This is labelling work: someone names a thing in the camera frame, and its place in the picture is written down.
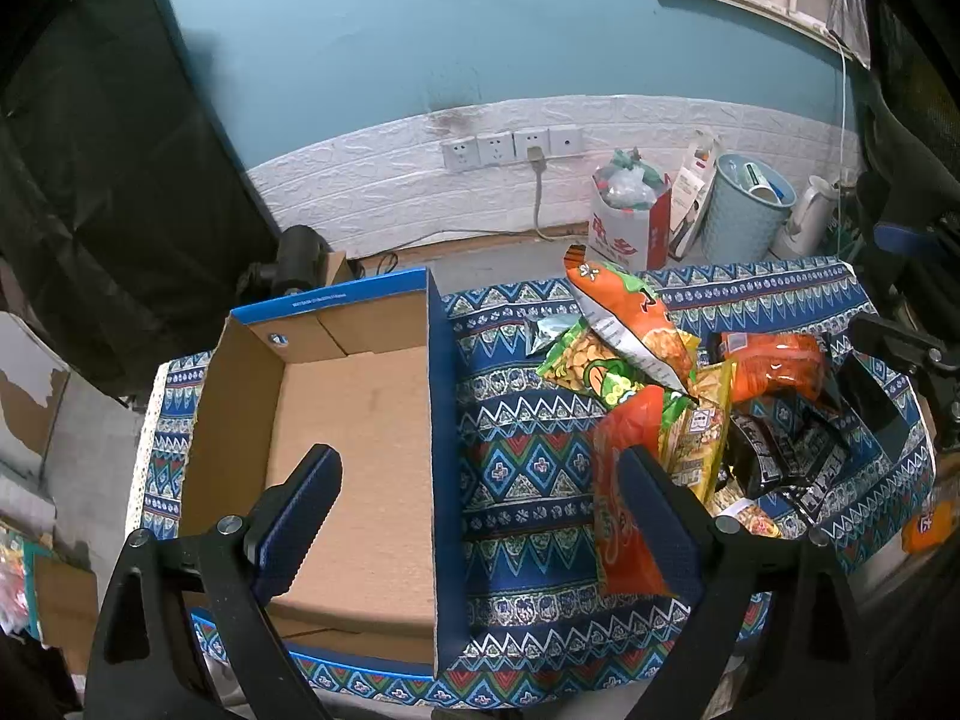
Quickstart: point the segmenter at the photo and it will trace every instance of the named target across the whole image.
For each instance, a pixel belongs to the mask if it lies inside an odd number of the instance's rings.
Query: orange package
[[[824,386],[827,359],[816,338],[807,333],[715,333],[712,357],[736,360],[731,401],[744,400],[792,386],[816,400]]]
[[[953,501],[940,501],[932,512],[920,512],[904,525],[901,547],[911,554],[946,541],[953,533]]]
[[[583,245],[570,247],[563,265],[594,333],[656,384],[685,394],[694,359],[654,288],[613,263],[587,260]]]
[[[664,390],[648,385],[593,429],[593,537],[600,592],[670,595],[653,554],[620,496],[616,461],[631,446],[659,456]]]

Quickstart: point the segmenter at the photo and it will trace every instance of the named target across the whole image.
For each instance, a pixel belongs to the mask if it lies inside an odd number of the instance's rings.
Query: blue wall
[[[706,0],[170,0],[241,160],[425,111],[645,94],[837,122],[839,57]]]

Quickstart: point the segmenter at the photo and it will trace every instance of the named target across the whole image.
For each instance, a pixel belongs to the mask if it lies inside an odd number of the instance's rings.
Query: white kettle
[[[809,257],[824,237],[840,191],[819,175],[811,175],[809,186],[793,206],[793,213],[776,233],[770,250],[779,258]]]

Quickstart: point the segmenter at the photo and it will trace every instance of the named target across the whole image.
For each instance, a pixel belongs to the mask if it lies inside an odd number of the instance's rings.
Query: white brick wallpaper
[[[638,146],[675,172],[693,130],[707,125],[726,148],[760,157],[800,193],[806,177],[834,179],[840,127],[754,105],[612,95],[507,100],[388,122],[305,146],[250,170],[281,228],[315,227],[333,247],[363,256],[411,242],[533,226],[534,173],[526,163],[447,172],[440,141],[544,124],[579,124],[584,156],[550,159],[541,226],[587,218],[590,175],[613,148]],[[856,134],[844,162],[859,165]]]

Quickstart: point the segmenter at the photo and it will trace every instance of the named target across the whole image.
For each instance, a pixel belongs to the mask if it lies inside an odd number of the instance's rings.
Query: metal bolt
[[[818,547],[826,547],[830,543],[830,537],[824,532],[823,528],[810,528],[810,541]]]
[[[231,533],[239,531],[241,525],[243,525],[243,520],[240,517],[237,517],[236,514],[228,514],[217,523],[217,530],[224,536],[229,536]]]
[[[717,517],[713,522],[716,524],[717,530],[720,531],[720,533],[732,535],[740,530],[740,523],[733,517],[728,517],[726,514],[721,514],[720,517]]]
[[[142,547],[147,541],[150,541],[150,536],[152,536],[152,533],[146,528],[137,528],[136,531],[130,534],[127,543],[131,547]]]

